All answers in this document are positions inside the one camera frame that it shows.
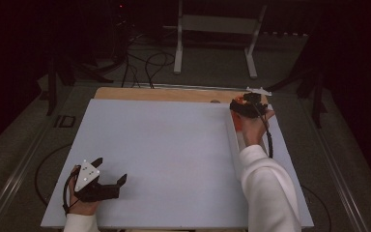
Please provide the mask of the grey metal stand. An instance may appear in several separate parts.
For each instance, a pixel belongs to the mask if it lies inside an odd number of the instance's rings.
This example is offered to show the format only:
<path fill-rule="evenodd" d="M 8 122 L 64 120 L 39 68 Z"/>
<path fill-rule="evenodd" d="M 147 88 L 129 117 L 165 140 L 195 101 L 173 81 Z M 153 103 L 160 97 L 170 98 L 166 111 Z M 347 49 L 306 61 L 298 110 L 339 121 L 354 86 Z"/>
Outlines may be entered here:
<path fill-rule="evenodd" d="M 244 49 L 244 57 L 249 73 L 249 77 L 255 79 L 258 73 L 255 67 L 253 51 L 259 38 L 260 29 L 265 17 L 267 5 L 261 4 L 260 11 L 253 19 L 226 16 L 210 16 L 197 14 L 184 14 L 184 0 L 178 0 L 177 17 L 177 46 L 174 59 L 175 74 L 182 72 L 183 63 L 183 32 L 211 32 L 211 33 L 231 33 L 250 35 L 251 43 Z"/>

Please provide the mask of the black tripod stand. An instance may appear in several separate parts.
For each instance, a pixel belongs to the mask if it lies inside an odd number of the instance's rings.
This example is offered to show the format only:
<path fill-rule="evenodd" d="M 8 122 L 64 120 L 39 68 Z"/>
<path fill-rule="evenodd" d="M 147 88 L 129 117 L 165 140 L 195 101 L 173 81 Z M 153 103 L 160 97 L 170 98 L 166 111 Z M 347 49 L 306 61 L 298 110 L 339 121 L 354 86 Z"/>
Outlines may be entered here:
<path fill-rule="evenodd" d="M 112 80 L 107 79 L 94 71 L 86 68 L 83 64 L 77 62 L 75 59 L 72 59 L 65 53 L 60 51 L 51 51 L 47 57 L 47 84 L 48 90 L 46 92 L 48 100 L 48 109 L 46 112 L 47 116 L 51 116 L 57 106 L 57 77 L 60 77 L 61 81 L 67 85 L 72 86 L 74 84 L 74 79 L 70 75 L 61 74 L 61 66 L 68 65 L 69 67 L 77 69 L 79 72 L 82 72 L 88 75 L 91 79 L 94 79 L 100 83 L 112 83 Z"/>
<path fill-rule="evenodd" d="M 321 112 L 323 109 L 322 96 L 324 88 L 324 76 L 319 68 L 293 69 L 288 77 L 281 81 L 266 87 L 269 92 L 277 91 L 297 80 L 301 80 L 300 86 L 297 88 L 297 96 L 300 99 L 307 98 L 313 94 L 313 106 L 311 117 L 316 127 L 321 126 Z"/>

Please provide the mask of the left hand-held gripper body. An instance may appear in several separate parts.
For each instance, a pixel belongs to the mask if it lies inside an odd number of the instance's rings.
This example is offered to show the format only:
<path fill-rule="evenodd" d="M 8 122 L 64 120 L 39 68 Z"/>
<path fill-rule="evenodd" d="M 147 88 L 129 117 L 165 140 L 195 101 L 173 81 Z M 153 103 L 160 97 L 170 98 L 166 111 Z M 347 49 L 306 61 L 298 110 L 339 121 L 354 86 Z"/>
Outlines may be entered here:
<path fill-rule="evenodd" d="M 74 186 L 74 195 L 82 202 L 97 202 L 118 198 L 120 187 L 99 183 L 100 171 L 84 160 L 80 165 Z"/>

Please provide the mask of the person's left hand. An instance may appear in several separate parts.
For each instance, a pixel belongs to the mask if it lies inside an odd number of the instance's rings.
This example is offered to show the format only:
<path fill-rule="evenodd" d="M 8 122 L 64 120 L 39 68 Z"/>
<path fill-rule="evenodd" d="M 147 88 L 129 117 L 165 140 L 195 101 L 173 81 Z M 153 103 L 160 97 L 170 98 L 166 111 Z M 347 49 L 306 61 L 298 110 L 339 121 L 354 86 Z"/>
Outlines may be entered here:
<path fill-rule="evenodd" d="M 68 183 L 69 187 L 69 214 L 82 215 L 82 216 L 93 216 L 100 204 L 97 202 L 82 202 L 74 195 L 74 186 L 76 182 L 76 177 L 73 176 Z"/>

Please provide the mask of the person's right hand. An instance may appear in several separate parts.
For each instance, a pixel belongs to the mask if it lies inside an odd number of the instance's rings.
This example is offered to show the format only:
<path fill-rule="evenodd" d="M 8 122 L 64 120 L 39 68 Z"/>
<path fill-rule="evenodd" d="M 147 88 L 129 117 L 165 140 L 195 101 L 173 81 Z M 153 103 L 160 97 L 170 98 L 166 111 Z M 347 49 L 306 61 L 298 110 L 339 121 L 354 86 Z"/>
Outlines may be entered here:
<path fill-rule="evenodd" d="M 268 109 L 262 118 L 247 118 L 240 115 L 243 141 L 246 146 L 259 145 L 266 130 L 269 128 L 269 119 L 274 111 Z"/>

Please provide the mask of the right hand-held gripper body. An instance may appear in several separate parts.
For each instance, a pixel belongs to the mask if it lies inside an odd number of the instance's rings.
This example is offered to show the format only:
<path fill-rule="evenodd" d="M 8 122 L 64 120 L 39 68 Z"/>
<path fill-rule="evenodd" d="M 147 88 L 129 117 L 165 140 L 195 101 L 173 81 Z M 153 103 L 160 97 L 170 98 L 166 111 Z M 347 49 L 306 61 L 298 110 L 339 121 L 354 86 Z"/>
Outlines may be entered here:
<path fill-rule="evenodd" d="M 243 94 L 244 115 L 249 118 L 256 118 L 266 114 L 268 102 L 263 101 L 271 96 L 271 92 L 260 88 L 246 88 L 246 93 Z"/>

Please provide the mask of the white phone case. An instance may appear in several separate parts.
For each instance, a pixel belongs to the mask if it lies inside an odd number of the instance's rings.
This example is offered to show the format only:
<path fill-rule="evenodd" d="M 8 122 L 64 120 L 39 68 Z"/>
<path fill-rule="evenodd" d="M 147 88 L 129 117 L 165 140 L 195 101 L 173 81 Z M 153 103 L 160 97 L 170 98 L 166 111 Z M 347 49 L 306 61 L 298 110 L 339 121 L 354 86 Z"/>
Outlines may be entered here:
<path fill-rule="evenodd" d="M 242 131 L 235 130 L 233 119 L 231 116 L 231 110 L 230 110 L 230 116 L 227 119 L 226 126 L 227 126 L 228 140 L 230 144 L 235 175 L 236 175 L 237 180 L 239 181 L 241 179 L 241 174 L 243 170 L 243 166 L 240 162 L 239 154 L 240 154 L 240 151 L 245 148 L 245 143 L 243 141 Z"/>

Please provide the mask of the metal floor rail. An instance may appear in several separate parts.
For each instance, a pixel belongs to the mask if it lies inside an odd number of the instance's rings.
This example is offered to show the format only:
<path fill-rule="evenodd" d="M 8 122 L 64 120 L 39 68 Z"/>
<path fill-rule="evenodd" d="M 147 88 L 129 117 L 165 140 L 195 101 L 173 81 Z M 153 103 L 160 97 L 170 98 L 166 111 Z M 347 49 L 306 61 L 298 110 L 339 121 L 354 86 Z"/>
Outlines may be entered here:
<path fill-rule="evenodd" d="M 148 88 L 148 89 L 191 89 L 191 90 L 223 90 L 223 91 L 247 91 L 257 94 L 264 94 L 267 96 L 271 96 L 272 92 L 265 90 L 264 88 L 234 88 L 234 87 L 213 87 L 213 86 L 192 86 L 192 85 L 176 85 L 176 84 L 150 84 L 140 83 L 131 85 L 125 85 L 124 87 L 127 88 Z"/>
<path fill-rule="evenodd" d="M 0 232 L 51 232 L 40 228 L 43 205 L 33 187 L 47 130 L 47 123 L 18 124 L 0 136 Z"/>
<path fill-rule="evenodd" d="M 340 171 L 340 168 L 336 162 L 333 151 L 328 145 L 328 141 L 321 129 L 319 129 L 311 116 L 312 103 L 309 100 L 299 100 L 300 108 L 302 109 L 308 125 L 310 126 L 312 133 L 316 137 L 317 145 L 322 150 L 322 154 L 328 169 L 330 178 L 335 185 L 336 191 L 342 202 L 342 205 L 347 213 L 351 225 L 355 232 L 371 232 L 367 226 L 365 219 L 360 213 L 360 208 L 351 193 L 351 190 Z"/>

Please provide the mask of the pale table mat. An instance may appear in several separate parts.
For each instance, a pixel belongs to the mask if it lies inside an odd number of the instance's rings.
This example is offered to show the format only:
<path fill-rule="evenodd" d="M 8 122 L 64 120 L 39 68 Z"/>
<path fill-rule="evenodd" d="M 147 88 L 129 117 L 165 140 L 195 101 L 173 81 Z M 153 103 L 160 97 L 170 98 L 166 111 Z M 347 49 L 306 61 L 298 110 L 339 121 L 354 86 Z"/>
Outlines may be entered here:
<path fill-rule="evenodd" d="M 100 183 L 127 174 L 117 199 L 97 212 L 107 229 L 245 229 L 247 203 L 237 180 L 226 103 L 89 102 L 43 216 L 66 222 L 63 188 L 74 165 L 103 158 Z"/>

